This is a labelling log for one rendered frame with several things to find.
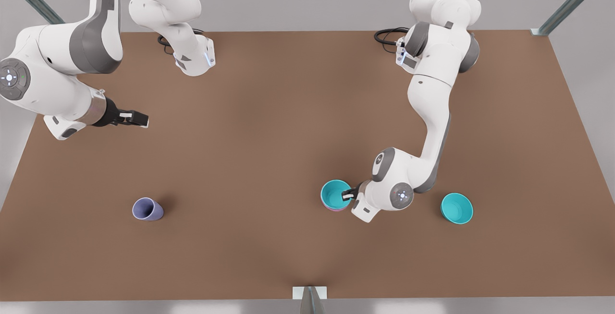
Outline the lavender cup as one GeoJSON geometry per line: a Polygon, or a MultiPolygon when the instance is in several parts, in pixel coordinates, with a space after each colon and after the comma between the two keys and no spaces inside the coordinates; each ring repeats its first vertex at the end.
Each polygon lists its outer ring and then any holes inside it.
{"type": "Polygon", "coordinates": [[[155,200],[143,197],[133,204],[132,215],[139,220],[155,221],[163,216],[163,208],[155,200]]]}

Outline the teal bowl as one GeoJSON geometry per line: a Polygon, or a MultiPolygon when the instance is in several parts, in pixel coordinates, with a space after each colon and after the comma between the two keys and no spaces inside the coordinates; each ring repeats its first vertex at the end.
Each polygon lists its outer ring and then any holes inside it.
{"type": "Polygon", "coordinates": [[[331,180],[321,188],[320,197],[323,205],[331,207],[344,207],[348,206],[349,202],[343,202],[341,199],[341,192],[351,188],[351,186],[340,179],[331,180]]]}
{"type": "Polygon", "coordinates": [[[460,193],[449,193],[440,203],[442,216],[453,224],[463,225],[473,218],[474,207],[470,200],[460,193]]]}

